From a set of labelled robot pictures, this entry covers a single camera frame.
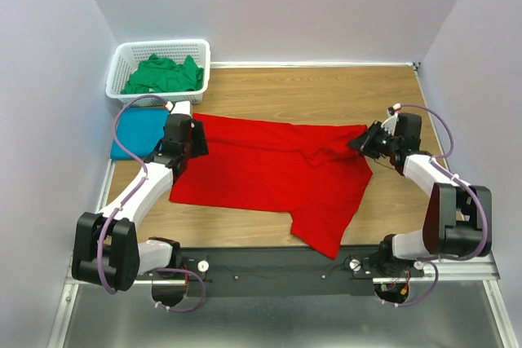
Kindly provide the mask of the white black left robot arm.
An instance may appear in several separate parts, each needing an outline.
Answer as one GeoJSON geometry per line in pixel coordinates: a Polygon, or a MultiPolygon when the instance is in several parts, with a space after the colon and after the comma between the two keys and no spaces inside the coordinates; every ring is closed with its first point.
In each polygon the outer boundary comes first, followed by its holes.
{"type": "Polygon", "coordinates": [[[139,243],[137,228],[188,162],[207,153],[202,122],[187,113],[169,114],[163,137],[134,180],[102,210],[78,219],[72,277],[109,293],[126,291],[138,275],[153,270],[164,279],[175,277],[181,267],[179,244],[156,237],[139,243]]]}

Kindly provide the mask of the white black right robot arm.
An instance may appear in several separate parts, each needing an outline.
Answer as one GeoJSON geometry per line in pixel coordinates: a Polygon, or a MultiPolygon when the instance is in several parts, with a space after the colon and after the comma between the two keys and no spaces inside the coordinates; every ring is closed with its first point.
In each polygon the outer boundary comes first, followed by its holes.
{"type": "Polygon", "coordinates": [[[375,121],[347,144],[362,156],[386,157],[397,173],[429,197],[422,229],[390,234],[376,253],[352,257],[353,274],[395,276],[417,262],[466,261],[491,251],[491,191],[460,179],[421,150],[421,130],[419,115],[390,108],[385,121],[375,121]]]}

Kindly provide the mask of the red t shirt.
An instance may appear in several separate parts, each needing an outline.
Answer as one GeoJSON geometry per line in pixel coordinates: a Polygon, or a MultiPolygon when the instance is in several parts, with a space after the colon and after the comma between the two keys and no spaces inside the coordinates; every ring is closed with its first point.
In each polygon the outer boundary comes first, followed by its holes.
{"type": "Polygon", "coordinates": [[[347,145],[366,126],[194,117],[204,126],[209,153],[188,163],[170,201],[286,212],[292,235],[337,257],[372,177],[366,159],[347,145]]]}

